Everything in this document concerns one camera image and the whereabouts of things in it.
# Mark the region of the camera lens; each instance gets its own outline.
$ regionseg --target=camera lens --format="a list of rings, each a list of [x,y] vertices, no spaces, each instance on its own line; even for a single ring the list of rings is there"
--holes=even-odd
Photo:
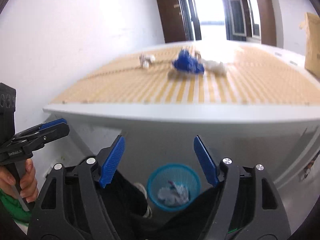
[[[2,94],[0,96],[0,106],[3,107],[4,106],[4,94]]]
[[[7,95],[7,98],[5,100],[5,104],[7,106],[7,108],[9,108],[11,106],[11,96]]]

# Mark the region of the shoe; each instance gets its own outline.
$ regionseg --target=shoe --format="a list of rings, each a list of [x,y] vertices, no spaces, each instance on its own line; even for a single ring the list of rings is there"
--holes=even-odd
[[[138,190],[140,190],[144,197],[147,199],[148,198],[148,194],[147,194],[147,191],[146,191],[146,188],[141,184],[141,183],[134,183],[133,184]],[[147,208],[147,211],[146,213],[143,215],[144,218],[151,218],[152,217],[152,210],[150,208],[150,206],[148,205],[148,208]]]

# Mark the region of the black pants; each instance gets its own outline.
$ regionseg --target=black pants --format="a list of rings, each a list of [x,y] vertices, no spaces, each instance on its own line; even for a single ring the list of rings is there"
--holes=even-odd
[[[165,225],[150,229],[142,216],[147,201],[142,192],[116,171],[111,184],[99,189],[108,215],[121,240],[196,240],[217,202],[221,187],[210,188]]]

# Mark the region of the human hand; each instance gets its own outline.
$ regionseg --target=human hand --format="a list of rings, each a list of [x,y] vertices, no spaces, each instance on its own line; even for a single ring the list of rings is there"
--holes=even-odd
[[[33,202],[38,197],[37,180],[35,178],[36,169],[33,166],[33,161],[27,159],[25,162],[26,174],[20,180],[21,192],[20,196],[26,198],[28,203]],[[4,167],[0,166],[0,188],[13,198],[17,198],[13,192],[11,185],[15,185],[16,181],[12,174]]]

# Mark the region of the silver screw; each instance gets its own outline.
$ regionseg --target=silver screw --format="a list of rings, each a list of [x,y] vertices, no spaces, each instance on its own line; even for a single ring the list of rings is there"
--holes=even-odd
[[[96,162],[96,159],[95,158],[89,158],[87,159],[87,163],[88,164],[94,164]]]
[[[57,163],[53,168],[55,170],[60,170],[62,168],[62,164],[61,163]]]
[[[225,164],[228,164],[228,165],[232,163],[232,160],[229,159],[229,158],[224,158],[222,161],[223,161]]]
[[[257,170],[259,170],[259,171],[263,171],[263,169],[264,169],[264,167],[263,167],[262,164],[257,164],[257,165],[256,165],[256,168],[257,168]]]

